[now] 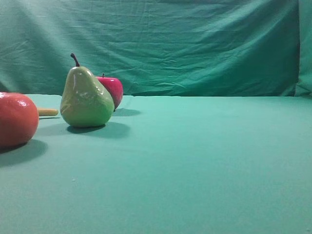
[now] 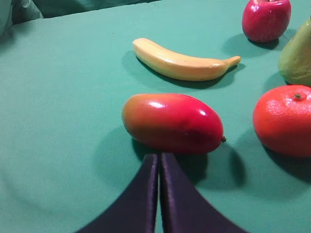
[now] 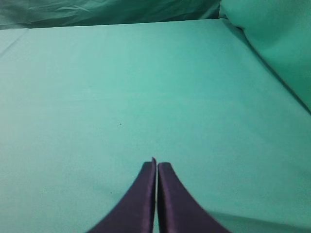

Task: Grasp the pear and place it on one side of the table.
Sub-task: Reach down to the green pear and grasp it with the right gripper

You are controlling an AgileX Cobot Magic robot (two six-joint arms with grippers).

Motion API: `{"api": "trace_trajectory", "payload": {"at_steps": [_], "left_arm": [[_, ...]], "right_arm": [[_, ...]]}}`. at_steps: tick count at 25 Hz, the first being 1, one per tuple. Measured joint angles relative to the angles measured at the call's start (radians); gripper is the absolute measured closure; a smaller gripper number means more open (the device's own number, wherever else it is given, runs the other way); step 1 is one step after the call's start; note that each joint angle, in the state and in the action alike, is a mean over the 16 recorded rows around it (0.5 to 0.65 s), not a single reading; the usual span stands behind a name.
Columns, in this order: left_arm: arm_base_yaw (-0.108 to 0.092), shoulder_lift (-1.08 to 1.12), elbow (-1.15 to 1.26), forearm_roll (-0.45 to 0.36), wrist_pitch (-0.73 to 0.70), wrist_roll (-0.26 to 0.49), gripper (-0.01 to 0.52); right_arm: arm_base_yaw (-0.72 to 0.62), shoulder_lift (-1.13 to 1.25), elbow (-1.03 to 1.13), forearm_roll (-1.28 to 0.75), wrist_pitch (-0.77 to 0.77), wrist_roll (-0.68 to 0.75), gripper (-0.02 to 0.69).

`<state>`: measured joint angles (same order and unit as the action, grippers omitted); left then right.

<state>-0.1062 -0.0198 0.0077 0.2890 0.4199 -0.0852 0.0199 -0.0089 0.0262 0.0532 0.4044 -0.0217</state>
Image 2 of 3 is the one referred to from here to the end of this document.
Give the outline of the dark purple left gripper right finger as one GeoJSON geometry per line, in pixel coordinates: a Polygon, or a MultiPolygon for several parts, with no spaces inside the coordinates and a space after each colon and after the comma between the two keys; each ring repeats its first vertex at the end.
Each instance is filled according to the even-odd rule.
{"type": "Polygon", "coordinates": [[[175,156],[162,153],[160,205],[165,233],[244,233],[194,187],[175,156]]]}

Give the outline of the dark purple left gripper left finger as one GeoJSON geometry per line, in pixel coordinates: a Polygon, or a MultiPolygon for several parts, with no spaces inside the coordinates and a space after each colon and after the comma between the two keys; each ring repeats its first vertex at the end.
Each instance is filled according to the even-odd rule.
{"type": "Polygon", "coordinates": [[[158,156],[147,154],[122,194],[79,233],[153,233],[158,192],[158,156]]]}

